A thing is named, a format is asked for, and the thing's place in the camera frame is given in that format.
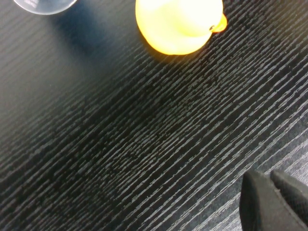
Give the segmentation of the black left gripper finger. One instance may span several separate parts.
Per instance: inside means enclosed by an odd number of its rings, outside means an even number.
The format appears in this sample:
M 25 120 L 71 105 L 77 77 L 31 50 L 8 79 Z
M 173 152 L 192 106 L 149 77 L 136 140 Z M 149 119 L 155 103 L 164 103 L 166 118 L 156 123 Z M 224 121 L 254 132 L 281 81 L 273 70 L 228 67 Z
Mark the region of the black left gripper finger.
M 255 170 L 245 172 L 240 221 L 244 231 L 306 231 L 307 185 L 279 170 L 268 176 Z

